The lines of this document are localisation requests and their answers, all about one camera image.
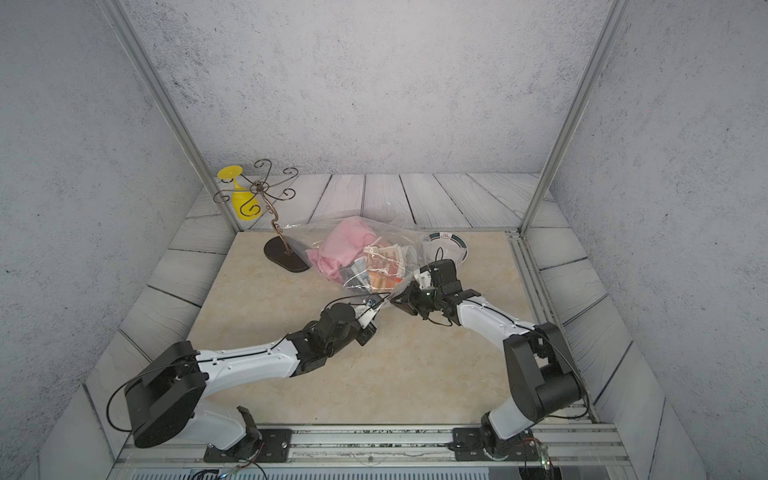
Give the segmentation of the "red patterned cloth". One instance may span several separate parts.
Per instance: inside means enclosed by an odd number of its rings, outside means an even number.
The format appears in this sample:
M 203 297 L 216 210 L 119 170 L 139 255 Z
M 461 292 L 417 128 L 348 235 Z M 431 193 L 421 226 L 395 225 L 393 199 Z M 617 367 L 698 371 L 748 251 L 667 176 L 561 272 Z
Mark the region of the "red patterned cloth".
M 373 292 L 390 292 L 402 282 L 407 263 L 400 245 L 371 245 L 365 247 L 363 253 Z

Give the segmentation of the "clear plastic vacuum bag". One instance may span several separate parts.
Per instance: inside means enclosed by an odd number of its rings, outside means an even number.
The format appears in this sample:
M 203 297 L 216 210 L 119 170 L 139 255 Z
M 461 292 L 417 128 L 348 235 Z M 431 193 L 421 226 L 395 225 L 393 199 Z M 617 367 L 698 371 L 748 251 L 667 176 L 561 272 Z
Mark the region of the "clear plastic vacuum bag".
M 417 231 L 405 222 L 350 216 L 283 228 L 288 245 L 322 277 L 354 293 L 389 293 L 436 260 L 461 265 L 467 242 L 450 232 Z

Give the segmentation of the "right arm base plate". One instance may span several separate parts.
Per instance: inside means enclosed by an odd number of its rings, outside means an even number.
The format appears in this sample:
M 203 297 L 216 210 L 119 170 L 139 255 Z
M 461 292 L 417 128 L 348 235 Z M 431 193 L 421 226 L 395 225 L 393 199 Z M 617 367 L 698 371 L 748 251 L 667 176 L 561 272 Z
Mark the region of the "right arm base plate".
M 531 430 L 524 430 L 509 439 L 500 439 L 490 428 L 454 428 L 452 440 L 446 447 L 454 453 L 457 461 L 465 462 L 533 462 L 540 458 L 538 442 Z

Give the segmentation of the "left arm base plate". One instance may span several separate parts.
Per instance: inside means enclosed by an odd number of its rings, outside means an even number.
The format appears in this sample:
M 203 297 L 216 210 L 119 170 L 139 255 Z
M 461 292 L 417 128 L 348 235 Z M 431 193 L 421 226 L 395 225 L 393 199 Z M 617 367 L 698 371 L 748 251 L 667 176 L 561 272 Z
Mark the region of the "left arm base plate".
M 289 428 L 249 429 L 229 449 L 208 446 L 203 462 L 213 464 L 254 460 L 256 463 L 285 463 L 288 461 L 292 434 Z

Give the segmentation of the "pink fluffy towel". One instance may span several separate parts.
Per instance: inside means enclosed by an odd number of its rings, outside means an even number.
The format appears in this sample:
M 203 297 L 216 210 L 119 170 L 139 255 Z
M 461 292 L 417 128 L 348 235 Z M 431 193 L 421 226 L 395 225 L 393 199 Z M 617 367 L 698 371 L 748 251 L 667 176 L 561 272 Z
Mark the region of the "pink fluffy towel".
M 352 264 L 378 235 L 361 217 L 343 219 L 318 248 L 306 251 L 308 260 L 330 281 L 341 281 L 341 269 Z

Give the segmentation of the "grey towel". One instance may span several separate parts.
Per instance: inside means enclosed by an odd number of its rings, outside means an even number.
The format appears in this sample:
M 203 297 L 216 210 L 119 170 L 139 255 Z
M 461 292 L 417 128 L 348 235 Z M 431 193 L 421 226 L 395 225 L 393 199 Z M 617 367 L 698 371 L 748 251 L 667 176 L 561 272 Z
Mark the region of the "grey towel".
M 339 271 L 341 284 L 350 290 L 371 290 L 370 276 L 366 259 L 360 257 Z

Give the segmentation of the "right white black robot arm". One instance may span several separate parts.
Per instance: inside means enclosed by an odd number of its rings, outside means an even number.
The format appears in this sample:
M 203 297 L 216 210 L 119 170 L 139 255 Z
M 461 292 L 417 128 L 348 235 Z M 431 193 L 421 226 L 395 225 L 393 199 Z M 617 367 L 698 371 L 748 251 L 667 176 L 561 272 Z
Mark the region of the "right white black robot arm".
M 534 325 L 503 312 L 480 292 L 464 288 L 451 260 L 421 267 L 391 304 L 424 320 L 438 312 L 451 325 L 479 334 L 503 352 L 510 397 L 481 420 L 488 449 L 520 436 L 587 394 L 556 324 Z

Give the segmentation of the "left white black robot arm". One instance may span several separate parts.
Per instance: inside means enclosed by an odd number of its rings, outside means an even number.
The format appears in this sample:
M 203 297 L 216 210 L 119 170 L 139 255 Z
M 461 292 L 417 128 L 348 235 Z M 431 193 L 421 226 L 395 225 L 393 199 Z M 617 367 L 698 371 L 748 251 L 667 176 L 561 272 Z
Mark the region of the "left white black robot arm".
M 197 350 L 188 341 L 171 345 L 123 388 L 135 446 L 152 448 L 185 438 L 207 444 L 218 459 L 254 455 L 264 441 L 250 411 L 222 410 L 207 398 L 323 367 L 350 343 L 367 343 L 376 332 L 373 321 L 383 304 L 378 295 L 361 305 L 343 298 L 302 329 L 262 345 L 230 350 Z

